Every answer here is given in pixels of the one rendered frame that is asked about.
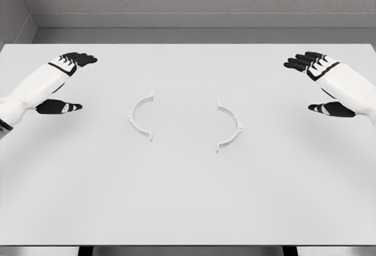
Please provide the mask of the wide white table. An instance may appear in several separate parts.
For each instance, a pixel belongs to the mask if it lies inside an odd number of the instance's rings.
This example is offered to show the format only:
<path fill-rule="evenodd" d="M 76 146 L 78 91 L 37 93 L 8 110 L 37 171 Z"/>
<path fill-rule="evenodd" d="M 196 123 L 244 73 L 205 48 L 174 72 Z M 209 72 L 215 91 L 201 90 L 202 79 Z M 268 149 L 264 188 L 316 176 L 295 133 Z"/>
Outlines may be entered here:
<path fill-rule="evenodd" d="M 376 245 L 376 129 L 283 63 L 314 51 L 376 83 L 369 44 L 7 44 L 0 97 L 67 52 L 98 61 L 0 140 L 0 245 Z M 154 99 L 127 113 L 153 91 Z M 236 131 L 218 100 L 244 124 Z"/>

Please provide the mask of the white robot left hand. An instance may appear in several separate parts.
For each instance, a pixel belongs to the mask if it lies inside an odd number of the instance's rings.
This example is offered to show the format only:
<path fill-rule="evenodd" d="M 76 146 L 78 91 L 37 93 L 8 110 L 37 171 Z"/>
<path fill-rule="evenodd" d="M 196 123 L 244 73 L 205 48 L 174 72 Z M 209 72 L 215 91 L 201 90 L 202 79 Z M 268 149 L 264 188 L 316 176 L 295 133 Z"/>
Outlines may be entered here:
<path fill-rule="evenodd" d="M 82 109 L 77 103 L 50 99 L 78 69 L 97 62 L 86 53 L 71 52 L 58 56 L 38 67 L 11 93 L 25 110 L 36 110 L 39 114 L 63 114 Z"/>

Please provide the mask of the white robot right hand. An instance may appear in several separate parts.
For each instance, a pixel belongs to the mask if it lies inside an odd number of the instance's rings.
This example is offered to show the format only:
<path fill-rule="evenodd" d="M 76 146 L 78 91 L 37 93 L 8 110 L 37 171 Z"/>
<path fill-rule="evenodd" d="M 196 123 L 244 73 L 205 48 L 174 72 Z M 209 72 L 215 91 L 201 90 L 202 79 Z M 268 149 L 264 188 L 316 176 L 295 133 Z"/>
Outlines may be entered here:
<path fill-rule="evenodd" d="M 332 117 L 351 118 L 367 111 L 365 97 L 375 86 L 345 63 L 317 52 L 289 58 L 284 67 L 306 74 L 334 102 L 311 104 L 308 109 Z"/>

